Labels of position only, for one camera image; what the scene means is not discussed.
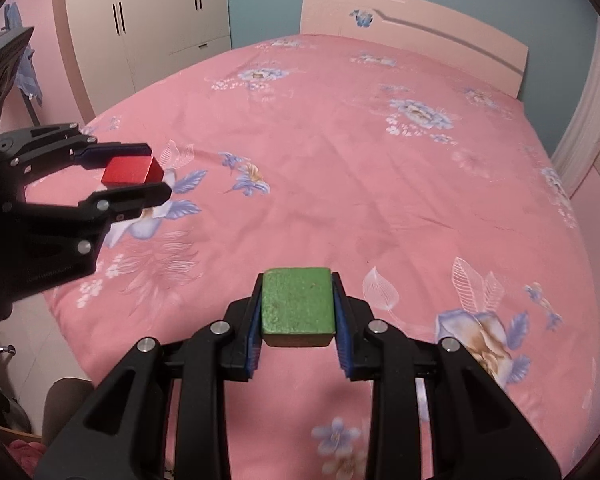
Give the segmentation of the red block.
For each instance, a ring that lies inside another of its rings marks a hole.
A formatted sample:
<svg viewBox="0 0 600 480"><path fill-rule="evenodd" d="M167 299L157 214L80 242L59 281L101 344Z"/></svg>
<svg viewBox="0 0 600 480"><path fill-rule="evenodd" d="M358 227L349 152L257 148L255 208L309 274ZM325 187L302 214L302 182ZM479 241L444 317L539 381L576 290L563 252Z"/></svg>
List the red block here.
<svg viewBox="0 0 600 480"><path fill-rule="evenodd" d="M118 156L108 162L100 182L107 188L161 182L164 170L151 155Z"/></svg>

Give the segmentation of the green sponge block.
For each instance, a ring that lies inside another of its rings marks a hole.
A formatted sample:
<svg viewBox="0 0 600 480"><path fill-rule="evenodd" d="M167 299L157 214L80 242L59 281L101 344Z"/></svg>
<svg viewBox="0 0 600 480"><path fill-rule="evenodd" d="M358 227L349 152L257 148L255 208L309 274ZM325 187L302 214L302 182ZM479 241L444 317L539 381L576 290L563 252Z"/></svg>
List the green sponge block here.
<svg viewBox="0 0 600 480"><path fill-rule="evenodd" d="M336 333L332 271L267 270L262 280L261 330L270 347L328 347Z"/></svg>

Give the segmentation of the person's leg in grey trousers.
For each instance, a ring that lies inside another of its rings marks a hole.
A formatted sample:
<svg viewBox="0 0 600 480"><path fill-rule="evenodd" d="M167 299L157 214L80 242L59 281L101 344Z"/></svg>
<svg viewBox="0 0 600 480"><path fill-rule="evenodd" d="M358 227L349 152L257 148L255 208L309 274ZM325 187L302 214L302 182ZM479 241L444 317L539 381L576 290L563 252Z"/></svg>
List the person's leg in grey trousers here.
<svg viewBox="0 0 600 480"><path fill-rule="evenodd" d="M82 378L65 377L53 383L44 403L41 432L44 445L53 442L93 391L94 385Z"/></svg>

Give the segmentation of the pink quilted garment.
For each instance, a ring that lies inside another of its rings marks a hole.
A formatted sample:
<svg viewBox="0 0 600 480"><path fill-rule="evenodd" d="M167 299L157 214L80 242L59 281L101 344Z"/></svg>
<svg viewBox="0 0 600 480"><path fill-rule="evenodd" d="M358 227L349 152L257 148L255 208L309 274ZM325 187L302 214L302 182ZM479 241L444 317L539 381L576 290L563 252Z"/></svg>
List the pink quilted garment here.
<svg viewBox="0 0 600 480"><path fill-rule="evenodd" d="M7 451L24 472L33 478L35 469L47 448L40 442L13 440L7 445Z"/></svg>

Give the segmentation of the blue hanging cloth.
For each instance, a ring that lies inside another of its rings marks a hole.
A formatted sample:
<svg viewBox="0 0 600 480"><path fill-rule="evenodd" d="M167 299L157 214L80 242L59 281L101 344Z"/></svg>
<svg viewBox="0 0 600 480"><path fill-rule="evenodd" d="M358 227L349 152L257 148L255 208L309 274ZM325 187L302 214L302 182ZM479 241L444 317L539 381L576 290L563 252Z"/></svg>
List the blue hanging cloth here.
<svg viewBox="0 0 600 480"><path fill-rule="evenodd" d="M23 28L22 18L17 3L6 3L4 6L4 30ZM30 44L24 48L15 76L16 87L29 99L35 100L38 105L43 104L43 92L38 84L33 66L34 50Z"/></svg>

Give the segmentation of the cream white wardrobe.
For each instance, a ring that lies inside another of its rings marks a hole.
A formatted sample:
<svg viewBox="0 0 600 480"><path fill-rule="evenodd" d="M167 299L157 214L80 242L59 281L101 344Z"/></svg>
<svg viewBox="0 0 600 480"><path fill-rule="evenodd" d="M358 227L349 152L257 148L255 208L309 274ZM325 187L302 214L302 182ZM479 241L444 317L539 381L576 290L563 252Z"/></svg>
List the cream white wardrobe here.
<svg viewBox="0 0 600 480"><path fill-rule="evenodd" d="M228 0L53 0L53 9L84 122L232 46Z"/></svg>

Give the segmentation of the pink floral bed quilt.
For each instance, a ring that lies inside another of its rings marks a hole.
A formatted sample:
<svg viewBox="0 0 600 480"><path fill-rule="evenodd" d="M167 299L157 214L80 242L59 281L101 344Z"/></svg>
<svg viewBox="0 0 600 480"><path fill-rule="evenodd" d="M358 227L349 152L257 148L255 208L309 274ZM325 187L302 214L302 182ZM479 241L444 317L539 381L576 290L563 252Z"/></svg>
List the pink floral bed quilt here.
<svg viewBox="0 0 600 480"><path fill-rule="evenodd" d="M48 293L99 382L135 341L189 337L259 273L324 266L417 339L457 338L568 470L597 308L578 222L521 102L411 52L327 36L210 58L102 112L172 195Z"/></svg>

